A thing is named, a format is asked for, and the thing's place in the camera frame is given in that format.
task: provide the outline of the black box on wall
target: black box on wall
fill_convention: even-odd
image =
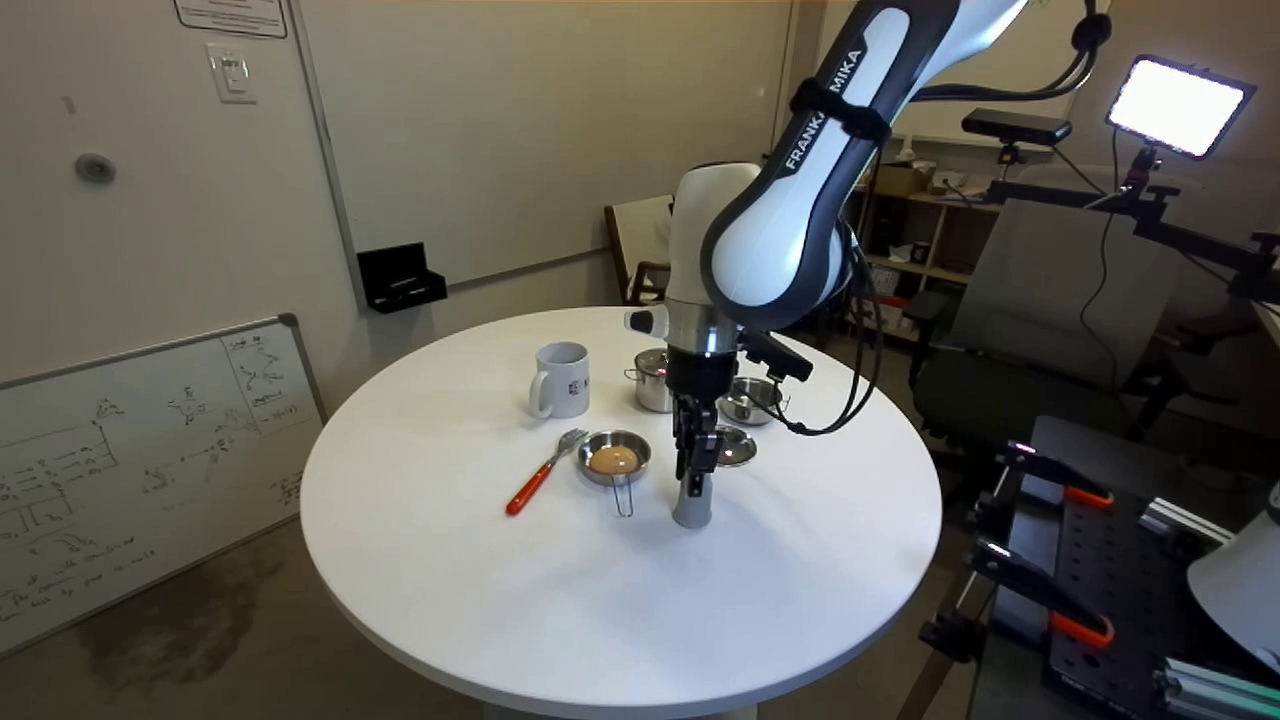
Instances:
[[[429,266],[423,242],[397,242],[378,250],[355,250],[365,305],[378,310],[402,310],[448,296],[442,273]]]

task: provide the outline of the shelf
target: shelf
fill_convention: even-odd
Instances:
[[[934,266],[934,263],[906,263],[893,254],[868,254],[874,266],[893,266],[893,273],[913,273],[913,277],[928,277],[928,281],[948,281],[948,282],[969,282],[969,273],[951,273],[951,266]]]
[[[935,202],[951,213],[992,213],[992,215],[1002,213],[1002,202],[974,202],[974,198],[935,196],[935,192],[875,192],[875,198]]]
[[[910,318],[910,299],[906,296],[875,296],[875,307],[879,307],[879,336],[895,336],[895,341],[910,341],[910,344],[919,341],[918,323]],[[859,329],[875,329],[868,310],[856,310],[856,305],[850,305],[843,318],[859,323]]]

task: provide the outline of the chair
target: chair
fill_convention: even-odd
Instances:
[[[1128,215],[1007,198],[960,305],[919,296],[910,310],[919,323],[913,392],[925,428],[984,456],[1029,440],[1036,417],[1141,437],[1170,402],[1165,389],[1185,389],[1135,381],[1178,261],[1131,237]]]
[[[661,305],[668,296],[668,233],[671,196],[646,196],[603,207],[613,246],[621,261],[623,305]]]

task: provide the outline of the wall sign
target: wall sign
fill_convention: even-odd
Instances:
[[[290,36],[279,0],[172,0],[175,20],[190,29],[237,36]]]

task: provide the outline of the black chair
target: black chair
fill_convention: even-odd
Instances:
[[[964,296],[925,292],[910,310],[925,428],[984,468],[1036,417],[1141,440],[1180,392],[1224,398],[1180,375],[1189,359],[1148,365],[1178,277],[1180,254],[1131,237],[1128,215],[1007,198]]]

